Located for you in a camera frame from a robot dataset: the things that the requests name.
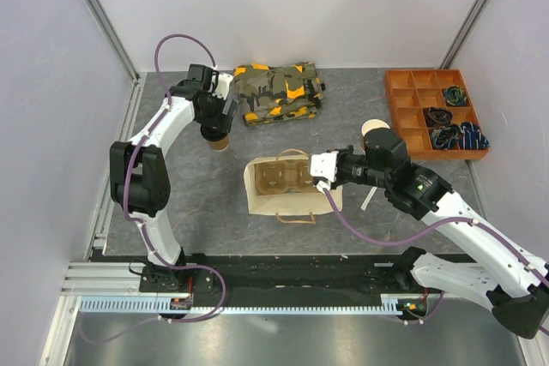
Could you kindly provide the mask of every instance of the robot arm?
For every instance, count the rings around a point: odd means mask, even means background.
[[[311,175],[320,190],[344,183],[385,189],[397,209],[426,225],[447,218],[437,230],[460,246],[485,270],[455,264],[410,248],[395,264],[424,287],[466,298],[492,311],[511,332],[533,338],[549,313],[549,290],[534,275],[547,277],[546,261],[513,243],[476,213],[448,182],[434,171],[411,162],[406,143],[392,129],[373,129],[365,135],[365,154],[353,147],[311,156]],[[479,225],[486,225],[488,231]],[[529,262],[524,266],[519,258]]]
[[[231,82],[231,75],[191,64],[187,79],[170,89],[172,104],[169,105],[168,98],[165,98],[140,132],[127,142],[116,141],[111,146],[111,198],[122,205],[130,156],[142,137],[148,136],[134,165],[140,165],[141,171],[136,168],[131,174],[128,209],[130,217],[144,222],[151,244],[171,265],[183,266],[185,261],[166,212],[171,188],[164,156],[193,120],[216,133],[230,132],[238,108],[237,100],[228,100]],[[166,108],[169,111],[161,117]],[[148,251],[148,259],[154,265],[163,266],[152,252]]]

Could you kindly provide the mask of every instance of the white wall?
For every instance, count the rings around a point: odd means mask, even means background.
[[[549,259],[549,0],[491,0],[455,67],[492,144],[474,162],[487,212]]]
[[[169,33],[197,36],[223,69],[258,61],[323,67],[437,66],[473,0],[101,0],[139,70]],[[208,60],[173,40],[162,68]]]
[[[27,366],[83,257],[130,80],[83,0],[0,8],[0,352]]]

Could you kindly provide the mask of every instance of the handle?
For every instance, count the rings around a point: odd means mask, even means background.
[[[283,218],[281,218],[281,216],[278,213],[276,213],[274,216],[276,216],[276,218],[281,223],[303,223],[303,224],[306,224],[306,225],[316,225],[317,224],[317,220],[315,219],[315,215],[312,214],[312,213],[309,213],[309,216],[311,217],[311,220],[284,220]]]
[[[304,156],[309,158],[309,154],[307,152],[304,152],[303,150],[300,150],[300,149],[285,149],[282,152],[278,153],[278,156],[276,156],[276,160],[278,160],[279,157],[282,156],[284,153],[299,153],[299,154],[303,154]]]

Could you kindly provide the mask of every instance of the wooden compartment tray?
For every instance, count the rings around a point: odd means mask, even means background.
[[[450,86],[463,87],[467,93],[464,106],[447,106],[443,90]],[[423,109],[441,107],[452,113],[452,123],[479,120],[474,112],[471,96],[465,86],[462,74],[454,69],[387,70],[385,92],[393,120],[393,128],[404,139],[412,159],[481,159],[487,149],[464,150],[455,146],[449,150],[432,148],[431,132],[427,128]]]

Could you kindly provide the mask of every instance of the camouflage bag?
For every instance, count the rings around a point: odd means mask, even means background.
[[[247,124],[308,119],[322,107],[325,86],[313,63],[283,68],[258,63],[238,66],[234,79]]]

